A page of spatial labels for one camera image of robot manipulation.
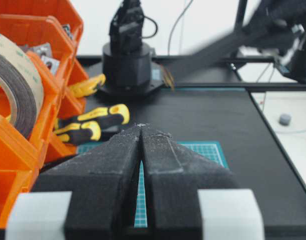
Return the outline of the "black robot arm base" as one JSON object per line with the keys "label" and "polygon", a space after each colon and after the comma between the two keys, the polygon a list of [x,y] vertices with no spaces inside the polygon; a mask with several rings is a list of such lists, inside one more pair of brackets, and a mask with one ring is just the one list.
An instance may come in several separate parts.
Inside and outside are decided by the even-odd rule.
{"label": "black robot arm base", "polygon": [[162,69],[152,60],[152,48],[143,41],[146,18],[138,0],[124,0],[114,14],[110,41],[102,48],[106,82],[99,87],[101,92],[110,96],[144,96],[164,84]]}

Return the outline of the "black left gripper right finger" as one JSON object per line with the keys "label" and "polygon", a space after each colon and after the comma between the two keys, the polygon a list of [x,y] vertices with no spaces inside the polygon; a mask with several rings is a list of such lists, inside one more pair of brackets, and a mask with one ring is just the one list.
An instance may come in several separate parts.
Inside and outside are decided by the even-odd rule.
{"label": "black left gripper right finger", "polygon": [[198,190],[238,189],[236,176],[149,125],[141,127],[141,145],[153,238],[202,239]]}

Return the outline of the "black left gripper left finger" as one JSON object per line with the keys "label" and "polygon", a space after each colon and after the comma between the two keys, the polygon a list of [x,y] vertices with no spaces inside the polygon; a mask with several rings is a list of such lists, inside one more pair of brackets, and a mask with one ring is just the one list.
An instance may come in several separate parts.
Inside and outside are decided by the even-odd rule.
{"label": "black left gripper left finger", "polygon": [[67,240],[122,240],[134,222],[141,127],[39,175],[32,192],[71,192],[64,224]]}

